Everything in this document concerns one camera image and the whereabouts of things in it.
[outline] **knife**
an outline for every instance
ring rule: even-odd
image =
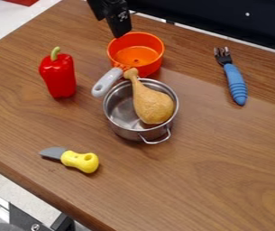
[[[65,166],[77,168],[85,173],[95,172],[99,161],[94,153],[77,153],[63,147],[51,147],[40,151],[42,157],[61,161]]]

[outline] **pepper stem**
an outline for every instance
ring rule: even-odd
[[[50,55],[51,61],[55,61],[58,59],[58,53],[60,52],[60,47],[55,47]]]

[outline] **orange bowl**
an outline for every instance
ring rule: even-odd
[[[129,32],[109,42],[107,55],[113,67],[123,70],[137,68],[141,78],[160,68],[164,43],[147,32]]]

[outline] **red object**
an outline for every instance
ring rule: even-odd
[[[164,43],[147,32],[129,32],[109,42],[107,55],[113,67],[123,70],[137,68],[144,78],[160,68]]]
[[[30,5],[35,4],[39,0],[5,0],[5,1],[15,3],[15,4],[20,4],[20,5],[30,6]]]
[[[60,48],[54,53],[54,60],[52,54],[45,57],[39,71],[53,97],[70,97],[76,92],[74,63],[70,55],[58,54],[59,51]]]

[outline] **fork tines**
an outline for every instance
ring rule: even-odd
[[[224,47],[224,48],[217,48],[215,47],[215,56],[229,56],[230,55],[230,51],[228,47]]]

